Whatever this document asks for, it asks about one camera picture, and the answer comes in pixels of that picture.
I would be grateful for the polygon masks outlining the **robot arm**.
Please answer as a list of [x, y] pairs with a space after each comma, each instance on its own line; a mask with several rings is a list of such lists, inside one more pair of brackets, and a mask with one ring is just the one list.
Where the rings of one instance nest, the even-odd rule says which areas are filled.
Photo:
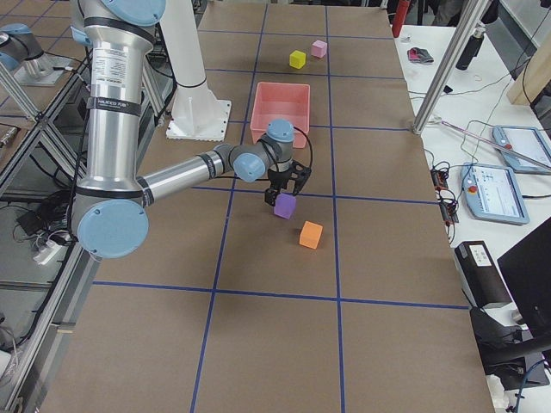
[[[92, 51], [87, 169], [77, 183], [70, 227], [81, 246], [119, 258], [145, 240], [155, 200], [232, 172], [245, 182], [267, 177], [264, 199], [299, 193], [311, 170], [293, 158], [294, 127], [273, 120], [253, 145], [224, 142], [231, 103], [207, 85], [189, 1], [74, 1], [71, 31]], [[211, 151], [147, 176], [137, 174], [143, 72], [155, 32], [163, 35], [176, 86], [172, 138], [212, 140]]]
[[53, 86], [72, 69], [72, 58], [47, 54], [22, 23], [1, 27], [1, 63], [25, 86]]

